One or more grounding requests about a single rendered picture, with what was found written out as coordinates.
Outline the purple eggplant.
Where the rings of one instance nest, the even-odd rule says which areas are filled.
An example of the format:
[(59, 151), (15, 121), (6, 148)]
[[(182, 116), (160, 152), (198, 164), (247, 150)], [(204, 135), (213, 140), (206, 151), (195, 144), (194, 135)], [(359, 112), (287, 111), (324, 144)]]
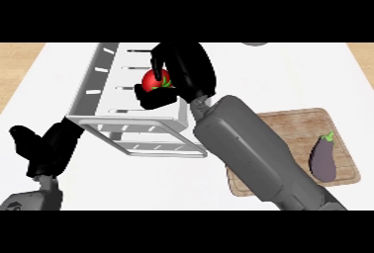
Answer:
[(333, 132), (318, 138), (310, 154), (312, 175), (322, 181), (331, 182), (336, 179), (336, 164), (333, 158)]

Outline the wooden cutting board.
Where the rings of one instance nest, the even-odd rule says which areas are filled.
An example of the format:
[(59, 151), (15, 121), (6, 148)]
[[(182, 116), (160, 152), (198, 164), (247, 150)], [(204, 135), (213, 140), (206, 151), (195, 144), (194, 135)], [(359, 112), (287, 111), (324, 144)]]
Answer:
[(309, 160), (312, 148), (318, 138), (333, 133), (336, 179), (327, 183), (319, 179), (313, 180), (325, 187), (349, 185), (359, 182), (359, 171), (325, 109), (315, 108), (262, 113), (259, 117), (287, 143), (296, 161), (310, 177)]

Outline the red tomato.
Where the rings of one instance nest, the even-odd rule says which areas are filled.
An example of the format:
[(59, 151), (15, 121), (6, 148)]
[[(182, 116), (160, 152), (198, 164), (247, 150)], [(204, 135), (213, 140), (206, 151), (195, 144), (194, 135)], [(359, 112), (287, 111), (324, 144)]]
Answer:
[(158, 88), (172, 88), (173, 82), (170, 77), (170, 72), (167, 70), (161, 71), (163, 77), (157, 79), (155, 71), (149, 70), (142, 79), (142, 88), (146, 92), (154, 91)]

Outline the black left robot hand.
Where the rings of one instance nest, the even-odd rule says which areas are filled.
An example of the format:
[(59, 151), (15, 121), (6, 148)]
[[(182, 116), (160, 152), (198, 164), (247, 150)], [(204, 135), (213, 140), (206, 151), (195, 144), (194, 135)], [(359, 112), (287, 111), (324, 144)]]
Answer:
[(36, 178), (44, 175), (55, 178), (64, 172), (84, 129), (64, 118), (43, 136), (25, 126), (12, 126), (9, 132), (16, 153), (30, 161), (27, 176)]

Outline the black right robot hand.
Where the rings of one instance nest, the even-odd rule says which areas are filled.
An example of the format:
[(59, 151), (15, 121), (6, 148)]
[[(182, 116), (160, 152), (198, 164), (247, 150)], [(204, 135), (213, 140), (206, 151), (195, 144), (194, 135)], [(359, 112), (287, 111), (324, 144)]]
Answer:
[(135, 85), (136, 99), (145, 110), (164, 107), (177, 98), (191, 103), (194, 99), (214, 95), (214, 70), (198, 42), (161, 42), (151, 50), (149, 70), (155, 71), (157, 79), (163, 77), (163, 70), (170, 72), (173, 87), (146, 92), (142, 83)]

